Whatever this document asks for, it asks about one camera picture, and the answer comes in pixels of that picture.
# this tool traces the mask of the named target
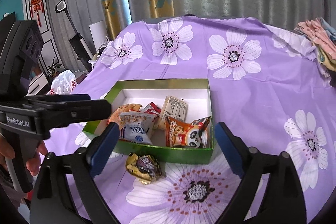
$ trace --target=potted plant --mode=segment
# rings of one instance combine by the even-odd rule
[[[47,66],[47,76],[50,78],[51,81],[53,81],[59,74],[60,72],[57,71],[57,69],[61,68],[61,63],[58,61],[55,62],[55,57],[52,60],[52,65]]]

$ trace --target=nutrition label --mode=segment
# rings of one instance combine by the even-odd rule
[[[185,102],[174,97],[169,97],[162,120],[164,120],[166,117],[173,117],[184,122],[187,108],[188,104]]]

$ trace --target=purple tablecloth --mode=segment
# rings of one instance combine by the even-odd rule
[[[336,93],[321,77],[308,40],[253,18],[137,22],[110,43],[73,93],[99,99],[117,80],[164,78],[208,78],[215,123],[224,121],[263,153],[288,151],[312,220],[335,187]],[[49,151],[62,155],[87,146],[82,128],[53,130]],[[125,172],[125,159],[112,153],[95,178],[122,224],[214,223],[239,184],[218,147],[209,165],[167,163],[167,176],[150,185]],[[68,179],[80,214],[88,218]],[[247,217],[256,214],[266,179]]]

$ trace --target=green box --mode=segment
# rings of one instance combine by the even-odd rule
[[[188,105],[186,122],[212,116],[210,88],[208,79],[155,79],[155,80],[126,80],[118,81],[105,96],[111,103],[112,112],[124,104],[138,103],[145,107],[154,102],[163,106],[166,96],[184,99]],[[106,120],[88,122],[83,131],[90,138],[100,135],[105,129]],[[157,131],[151,140],[155,145],[137,144],[118,141],[114,152],[128,155],[131,152],[137,155],[150,154],[159,161],[181,164],[208,164],[214,148],[213,122],[207,128],[207,148],[171,148],[165,147],[165,133]]]

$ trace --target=panda face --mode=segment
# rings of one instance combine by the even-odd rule
[[[199,129],[197,128],[192,128],[188,131],[187,136],[188,136],[188,141],[187,145],[193,148],[199,148],[202,144],[202,140],[199,136]]]

